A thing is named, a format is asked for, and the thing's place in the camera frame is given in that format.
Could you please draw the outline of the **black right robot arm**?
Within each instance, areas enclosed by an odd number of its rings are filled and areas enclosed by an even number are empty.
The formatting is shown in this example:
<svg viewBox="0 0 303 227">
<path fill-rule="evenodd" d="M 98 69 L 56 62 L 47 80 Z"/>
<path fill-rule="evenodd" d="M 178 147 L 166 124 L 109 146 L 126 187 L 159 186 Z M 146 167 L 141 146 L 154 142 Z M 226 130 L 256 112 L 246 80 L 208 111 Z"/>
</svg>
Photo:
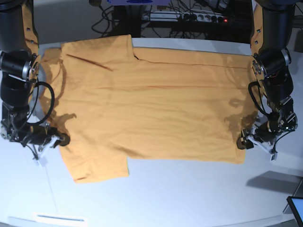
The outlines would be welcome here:
<svg viewBox="0 0 303 227">
<path fill-rule="evenodd" d="M 47 164 L 46 152 L 57 146 L 66 146 L 70 137 L 50 126 L 50 117 L 55 103 L 54 90 L 50 84 L 38 78 L 41 56 L 26 43 L 26 32 L 37 43 L 34 24 L 26 26 L 23 17 L 30 16 L 33 22 L 33 1 L 2 0 L 0 2 L 0 98 L 2 100 L 1 137 L 28 147 L 37 165 Z M 51 94 L 48 112 L 37 122 L 29 122 L 38 103 L 40 86 Z"/>
</svg>

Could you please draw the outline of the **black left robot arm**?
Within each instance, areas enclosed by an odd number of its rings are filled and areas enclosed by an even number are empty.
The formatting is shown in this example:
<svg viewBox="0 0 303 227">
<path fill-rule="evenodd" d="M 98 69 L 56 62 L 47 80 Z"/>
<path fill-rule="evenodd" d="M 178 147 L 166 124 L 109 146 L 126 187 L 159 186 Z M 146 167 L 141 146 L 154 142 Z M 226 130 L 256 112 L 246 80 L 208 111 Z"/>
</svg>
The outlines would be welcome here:
<svg viewBox="0 0 303 227">
<path fill-rule="evenodd" d="M 242 129 L 239 149 L 259 146 L 275 160 L 277 142 L 297 128 L 297 116 L 291 94 L 294 89 L 287 48 L 291 38 L 295 0 L 252 1 L 250 48 L 255 81 L 248 85 L 249 95 L 266 121 Z"/>
</svg>

